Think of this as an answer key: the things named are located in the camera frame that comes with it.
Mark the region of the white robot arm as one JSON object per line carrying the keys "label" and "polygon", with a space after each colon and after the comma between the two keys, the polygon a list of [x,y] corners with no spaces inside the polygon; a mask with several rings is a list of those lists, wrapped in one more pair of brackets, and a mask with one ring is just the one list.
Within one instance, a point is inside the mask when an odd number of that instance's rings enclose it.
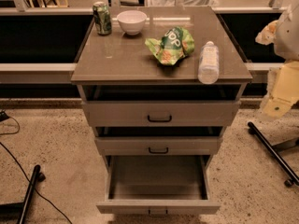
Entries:
{"label": "white robot arm", "polygon": [[279,68],[270,68],[267,94],[260,104],[264,119],[283,117],[299,101],[299,0],[292,0],[280,17],[268,23],[255,38],[262,45],[274,45],[284,59]]}

